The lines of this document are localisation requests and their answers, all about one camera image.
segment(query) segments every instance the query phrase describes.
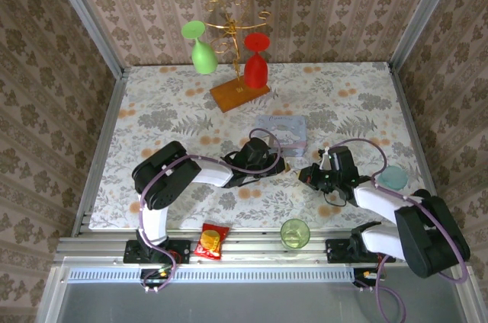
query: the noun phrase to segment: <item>green wine glass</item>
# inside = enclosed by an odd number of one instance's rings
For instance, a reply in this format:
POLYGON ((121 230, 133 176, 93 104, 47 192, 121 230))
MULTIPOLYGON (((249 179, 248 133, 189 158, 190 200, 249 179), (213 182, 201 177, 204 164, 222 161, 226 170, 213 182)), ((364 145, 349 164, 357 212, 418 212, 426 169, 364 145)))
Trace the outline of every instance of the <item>green wine glass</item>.
POLYGON ((217 69, 217 56, 208 43, 199 41, 198 37, 205 32, 205 24, 202 21, 190 21, 181 29, 181 35, 185 39, 194 39, 195 45, 191 51, 191 61, 195 70, 200 74, 210 74, 217 69))

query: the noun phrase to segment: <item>table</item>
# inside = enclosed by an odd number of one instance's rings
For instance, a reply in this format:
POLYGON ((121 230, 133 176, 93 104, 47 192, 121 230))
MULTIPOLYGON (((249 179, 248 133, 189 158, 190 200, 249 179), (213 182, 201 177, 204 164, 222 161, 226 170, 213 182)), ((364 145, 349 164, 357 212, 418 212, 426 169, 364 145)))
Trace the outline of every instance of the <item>table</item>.
MULTIPOLYGON (((317 162, 317 149, 352 137, 380 144, 390 165, 403 168, 405 190, 423 187, 415 152, 385 62, 270 64, 271 91, 225 114, 209 90, 233 78, 221 65, 211 75, 192 66, 146 66, 130 71, 126 92, 105 163, 89 227, 135 229, 139 204, 131 172, 172 140, 193 154, 219 158, 240 149, 258 115, 304 115, 307 151, 287 158, 291 171, 244 187, 219 189, 191 184, 171 205, 170 229, 199 229, 203 222, 236 229, 277 228, 291 218, 310 228, 352 228, 377 214, 350 205, 329 206, 320 192, 300 183, 301 168, 317 162)), ((361 174, 382 165, 377 150, 365 143, 349 148, 361 174)), ((340 203, 336 194, 329 201, 340 203)))

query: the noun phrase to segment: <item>red wine glass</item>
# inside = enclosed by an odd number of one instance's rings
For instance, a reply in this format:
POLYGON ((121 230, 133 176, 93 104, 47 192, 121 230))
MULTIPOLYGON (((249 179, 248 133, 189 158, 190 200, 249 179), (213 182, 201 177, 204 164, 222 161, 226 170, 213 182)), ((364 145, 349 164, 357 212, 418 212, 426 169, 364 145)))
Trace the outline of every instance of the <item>red wine glass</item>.
POLYGON ((250 88, 262 88, 268 82, 268 64, 259 52, 266 50, 269 43, 269 37, 259 32, 249 34, 244 39, 246 47, 255 52, 244 67, 244 82, 250 88))

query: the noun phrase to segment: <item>drinking glass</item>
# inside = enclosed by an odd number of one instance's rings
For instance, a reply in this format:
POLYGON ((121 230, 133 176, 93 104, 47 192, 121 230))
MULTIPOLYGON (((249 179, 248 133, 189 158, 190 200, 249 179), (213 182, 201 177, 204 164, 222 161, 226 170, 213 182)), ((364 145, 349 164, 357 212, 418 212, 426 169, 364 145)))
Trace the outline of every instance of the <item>drinking glass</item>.
POLYGON ((190 21, 181 29, 181 35, 185 39, 194 39, 195 45, 191 51, 191 61, 195 70, 200 74, 210 74, 217 69, 217 56, 208 43, 198 39, 205 32, 205 24, 202 21, 190 21))
POLYGON ((281 242, 286 248, 300 249, 310 240, 310 229, 300 219, 290 219, 281 226, 281 242))
POLYGON ((269 47, 269 37, 255 32, 244 39, 244 44, 249 50, 255 52, 244 67, 244 82, 250 88, 258 89, 264 87, 268 82, 268 64, 259 55, 259 52, 269 47))
POLYGON ((399 191, 403 189, 409 181, 406 172, 396 165, 389 165, 381 172, 378 181, 392 190, 399 191))

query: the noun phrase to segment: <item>red snack package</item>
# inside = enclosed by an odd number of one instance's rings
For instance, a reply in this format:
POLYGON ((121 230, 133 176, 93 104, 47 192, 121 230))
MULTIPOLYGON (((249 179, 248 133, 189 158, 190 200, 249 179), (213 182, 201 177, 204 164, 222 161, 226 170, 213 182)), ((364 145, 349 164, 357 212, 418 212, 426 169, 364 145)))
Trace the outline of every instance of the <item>red snack package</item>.
POLYGON ((197 256, 219 260, 221 258, 222 242, 227 237, 229 228, 204 223, 201 230, 200 240, 194 253, 197 256))

